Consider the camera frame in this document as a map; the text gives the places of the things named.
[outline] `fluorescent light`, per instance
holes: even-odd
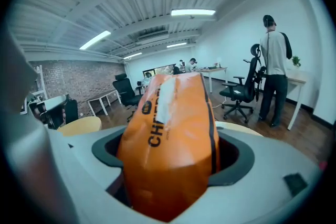
[[[108,31],[104,31],[103,33],[99,34],[97,37],[94,37],[93,39],[91,39],[89,42],[86,42],[83,46],[81,46],[79,49],[80,50],[85,50],[88,47],[90,47],[91,45],[95,44],[96,42],[100,41],[102,38],[108,36],[109,34],[111,34]]]
[[[187,42],[178,43],[178,44],[174,44],[174,45],[169,45],[169,46],[167,46],[167,48],[176,47],[176,46],[180,46],[180,45],[186,45],[186,44],[187,44]]]
[[[138,54],[129,55],[127,57],[124,57],[124,59],[131,59],[133,56],[137,56],[137,55],[140,55],[140,54],[142,54],[142,52],[140,52]]]
[[[171,15],[214,15],[215,12],[211,9],[173,9]]]

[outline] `cable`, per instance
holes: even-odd
[[[267,64],[266,64],[266,72],[267,72],[267,67],[268,67],[268,40],[269,40],[269,31],[267,31]]]
[[[215,108],[219,107],[220,105],[224,104],[226,102],[226,96],[224,96],[224,98],[225,98],[225,100],[221,104],[219,104],[217,106],[213,106],[212,108],[215,109]]]

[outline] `wall mounted unit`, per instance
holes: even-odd
[[[138,45],[145,45],[152,42],[165,40],[169,38],[168,31],[157,31],[150,34],[146,34],[143,36],[138,37],[138,41],[136,42]]]

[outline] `brick wall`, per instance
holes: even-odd
[[[78,114],[92,116],[87,100],[96,94],[114,89],[112,82],[116,74],[125,73],[124,65],[119,63],[94,61],[36,61],[30,62],[35,68],[42,65],[43,77],[48,98],[61,94],[69,94],[78,102]],[[36,83],[32,85],[31,92],[35,92]],[[117,97],[109,96],[110,102]],[[93,101],[95,112],[101,110],[99,100]]]

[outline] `black pants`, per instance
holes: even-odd
[[[275,109],[274,116],[272,119],[273,124],[279,124],[282,109],[284,107],[286,96],[287,96],[287,86],[288,81],[285,75],[268,75],[266,76],[266,82],[264,86],[264,95],[262,98],[260,117],[266,118],[269,112],[269,107],[271,106],[272,97],[274,91],[275,96]]]

